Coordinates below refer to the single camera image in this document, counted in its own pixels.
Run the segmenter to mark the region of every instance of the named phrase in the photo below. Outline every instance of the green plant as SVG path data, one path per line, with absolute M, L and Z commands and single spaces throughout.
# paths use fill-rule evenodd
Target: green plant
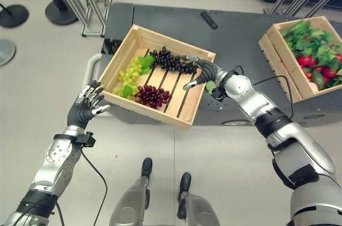
M 342 84 L 342 43 L 332 41 L 333 33 L 301 20 L 282 35 L 309 82 L 319 90 Z

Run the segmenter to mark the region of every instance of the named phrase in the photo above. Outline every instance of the robot finger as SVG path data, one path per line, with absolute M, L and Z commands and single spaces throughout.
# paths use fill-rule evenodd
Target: robot finger
M 193 80 L 193 81 L 191 81 L 191 82 L 185 84 L 185 85 L 183 86 L 183 90 L 189 90 L 189 89 L 195 87 L 196 85 L 198 85 L 198 82 L 197 82 L 196 80 Z
M 96 97 L 103 91 L 103 88 L 100 87 L 96 91 L 94 91 L 88 101 L 88 106 L 91 106 L 91 103 L 96 99 Z
M 90 89 L 90 87 L 92 87 L 94 84 L 96 84 L 96 80 L 92 80 L 90 83 L 88 83 L 80 92 L 79 98 L 83 98 L 87 91 Z
M 101 113 L 105 112 L 105 111 L 108 110 L 110 107 L 111 107 L 110 105 L 104 105 L 104 106 L 101 106 L 101 107 L 98 107 L 98 108 L 92 110 L 91 112 L 92 112 L 92 114 L 93 114 L 94 116 L 96 116 L 96 115 L 98 115 L 98 114 L 101 114 Z
M 90 95 L 94 92 L 94 90 L 96 90 L 96 88 L 98 88 L 101 85 L 100 82 L 96 82 L 95 84 L 93 84 L 89 90 L 87 91 L 87 93 L 84 95 L 84 101 L 85 102 L 89 102 L 90 99 Z
M 211 63 L 208 60 L 201 59 L 199 57 L 191 56 L 191 55 L 183 55 L 182 59 L 184 60 L 191 60 L 195 65 L 197 65 L 199 68 L 204 67 L 206 64 Z
M 94 108 L 101 100 L 103 100 L 105 96 L 104 95 L 101 95 L 99 96 L 96 101 L 94 101 L 94 103 L 91 105 L 91 108 Z

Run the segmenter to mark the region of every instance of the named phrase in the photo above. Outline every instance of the grape leaf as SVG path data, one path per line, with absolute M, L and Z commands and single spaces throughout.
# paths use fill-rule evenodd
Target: grape leaf
M 140 75 L 147 74 L 149 71 L 150 71 L 150 67 L 143 67 L 140 72 Z
M 153 58 L 151 55 L 147 55 L 146 57 L 138 57 L 138 61 L 141 64 L 142 67 L 150 67 L 150 65 L 155 61 L 156 59 Z
M 127 96 L 131 95 L 132 91 L 133 89 L 130 86 L 125 85 L 122 90 L 122 97 L 127 98 Z

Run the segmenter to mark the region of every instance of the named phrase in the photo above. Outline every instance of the red radish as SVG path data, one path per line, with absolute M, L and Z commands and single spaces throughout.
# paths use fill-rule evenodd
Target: red radish
M 321 71 L 323 70 L 323 66 L 315 67 L 315 69 L 316 69 L 318 72 L 321 72 Z
M 337 70 L 331 71 L 330 67 L 323 68 L 322 75 L 326 77 L 334 77 L 337 74 Z
M 305 67 L 306 65 L 308 65 L 308 63 L 311 61 L 311 57 L 304 57 L 303 55 L 299 56 L 297 58 L 297 62 L 299 64 L 299 66 L 301 67 Z
M 335 57 L 338 58 L 338 62 L 341 63 L 342 62 L 342 55 L 339 53 L 335 54 Z
M 322 77 L 323 77 L 324 84 L 327 84 L 329 82 L 329 77 L 326 77 L 324 75 Z
M 306 64 L 308 67 L 313 67 L 313 66 L 315 66 L 318 63 L 317 59 L 314 59 L 311 56 L 308 56 L 308 57 L 310 58 L 310 61 Z

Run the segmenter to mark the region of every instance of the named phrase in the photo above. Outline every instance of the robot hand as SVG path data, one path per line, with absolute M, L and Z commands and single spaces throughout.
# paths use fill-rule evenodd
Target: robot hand
M 95 108 L 95 106 L 104 98 L 103 95 L 99 96 L 103 91 L 103 88 L 100 87 L 100 85 L 100 82 L 93 80 L 83 88 L 68 113 L 68 126 L 77 126 L 85 129 L 88 122 L 94 116 L 105 112 L 110 107 L 110 105 L 104 105 Z
M 222 71 L 222 69 L 219 68 L 217 65 L 205 59 L 200 59 L 198 57 L 193 57 L 190 55 L 182 56 L 182 59 L 192 60 L 195 65 L 202 69 L 202 72 L 194 81 L 189 82 L 183 86 L 183 90 L 191 89 L 198 84 L 203 84 L 209 81 L 216 81 L 217 75 L 219 74 L 219 72 Z

